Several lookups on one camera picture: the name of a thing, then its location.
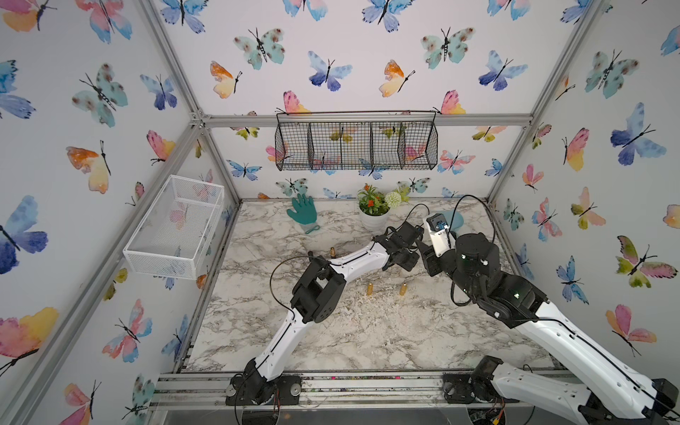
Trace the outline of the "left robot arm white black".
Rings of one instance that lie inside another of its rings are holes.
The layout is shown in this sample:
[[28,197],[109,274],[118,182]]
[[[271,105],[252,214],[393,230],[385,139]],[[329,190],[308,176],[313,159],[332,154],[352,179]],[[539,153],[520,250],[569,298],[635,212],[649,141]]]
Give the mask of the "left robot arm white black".
[[331,316],[347,284],[392,266],[413,270],[419,260],[415,244],[423,240],[423,235],[423,227],[405,222],[342,258],[327,260],[309,254],[307,268],[293,287],[286,319],[262,354],[247,363],[242,382],[235,385],[237,392],[256,405],[268,401],[308,329]]

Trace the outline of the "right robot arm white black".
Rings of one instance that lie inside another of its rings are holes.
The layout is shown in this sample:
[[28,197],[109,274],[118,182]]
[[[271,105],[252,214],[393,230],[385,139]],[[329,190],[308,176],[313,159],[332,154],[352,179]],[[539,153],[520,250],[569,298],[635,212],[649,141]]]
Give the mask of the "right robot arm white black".
[[431,244],[417,247],[431,276],[446,274],[472,304],[543,347],[579,380],[561,382],[487,355],[469,378],[475,398],[518,400],[576,424],[678,423],[674,384],[651,379],[616,359],[533,283],[502,271],[499,247],[484,234],[450,242],[438,232]]

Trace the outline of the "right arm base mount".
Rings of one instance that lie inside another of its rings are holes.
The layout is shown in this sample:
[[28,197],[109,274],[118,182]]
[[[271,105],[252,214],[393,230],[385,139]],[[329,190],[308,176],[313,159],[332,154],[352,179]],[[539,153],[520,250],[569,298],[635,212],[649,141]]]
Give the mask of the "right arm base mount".
[[498,389],[501,378],[500,367],[505,363],[494,356],[484,356],[470,373],[449,373],[443,375],[442,393],[448,404],[473,404],[477,402],[519,403],[515,398]]

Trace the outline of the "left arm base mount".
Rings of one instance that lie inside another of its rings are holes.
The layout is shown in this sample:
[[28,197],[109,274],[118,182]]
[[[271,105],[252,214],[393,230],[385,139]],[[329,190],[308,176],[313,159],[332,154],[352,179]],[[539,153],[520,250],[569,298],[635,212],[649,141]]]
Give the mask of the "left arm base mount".
[[281,406],[297,406],[301,392],[302,379],[299,375],[281,375],[268,381],[255,361],[250,361],[243,373],[231,377],[225,405],[249,407],[276,402]]

